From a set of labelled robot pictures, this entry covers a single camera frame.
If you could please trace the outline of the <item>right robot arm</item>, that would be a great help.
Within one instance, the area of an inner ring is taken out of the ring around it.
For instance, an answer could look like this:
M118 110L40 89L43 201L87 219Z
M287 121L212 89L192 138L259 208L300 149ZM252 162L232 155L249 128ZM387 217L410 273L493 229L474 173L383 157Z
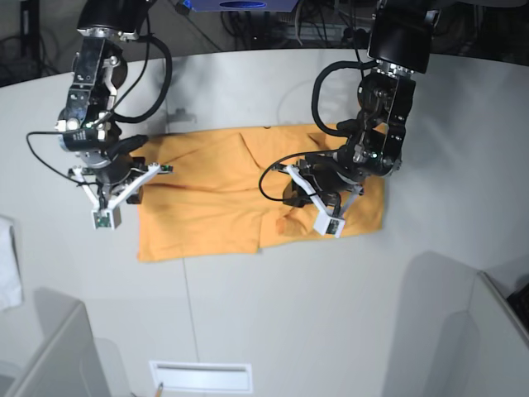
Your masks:
M77 30L83 37L80 52L73 62L73 83L55 129L65 151L79 154L85 168L76 175L81 184L87 176L98 187L95 203L108 207L127 187L147 173L145 160L131 153L148 138L135 135L122 138L120 125L139 124L152 117L169 91L173 74L167 45L150 31L152 1L88 1L79 16ZM147 49L161 51L165 76L160 93L149 109L139 116L122 116L117 107L124 99L118 93L124 84L128 65L120 42L135 41Z

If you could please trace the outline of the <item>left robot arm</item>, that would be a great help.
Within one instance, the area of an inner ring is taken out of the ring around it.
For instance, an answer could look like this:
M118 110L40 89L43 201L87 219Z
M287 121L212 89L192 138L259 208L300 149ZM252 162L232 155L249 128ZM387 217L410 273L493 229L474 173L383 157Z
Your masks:
M380 1L370 30L370 60L335 62L317 76L311 99L313 120L322 132L346 142L335 150L293 155L293 168L309 187L291 181L281 203L301 208L321 199L340 208L342 192L362 194L369 177L390 175L400 166L416 88L412 76L427 70L437 8L433 1ZM321 88L327 76L342 69L360 72L360 110L356 117L329 127L319 113Z

